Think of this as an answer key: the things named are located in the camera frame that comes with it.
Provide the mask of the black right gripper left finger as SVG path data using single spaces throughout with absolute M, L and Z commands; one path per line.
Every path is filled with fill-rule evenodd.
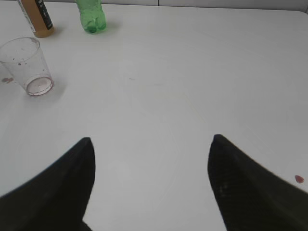
M 2 231 L 89 231 L 83 218 L 95 181 L 89 137 L 34 178 L 1 196 Z

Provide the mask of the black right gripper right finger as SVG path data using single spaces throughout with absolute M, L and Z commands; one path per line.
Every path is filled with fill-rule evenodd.
M 209 181 L 228 231 L 306 231 L 307 192 L 254 161 L 223 135 L 213 137 Z

